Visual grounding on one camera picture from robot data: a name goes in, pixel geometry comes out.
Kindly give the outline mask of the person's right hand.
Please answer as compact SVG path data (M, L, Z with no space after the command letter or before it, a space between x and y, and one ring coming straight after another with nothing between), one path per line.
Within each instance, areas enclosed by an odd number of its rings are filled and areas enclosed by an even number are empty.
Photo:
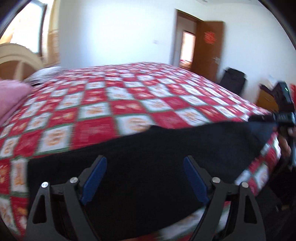
M287 137L290 136L293 139L295 139L295 127L293 128L288 128L285 130L283 127L278 127L278 142L279 142L279 147L280 147L280 153L281 157L287 161L288 164L290 164L290 156L292 154L292 150L288 144Z

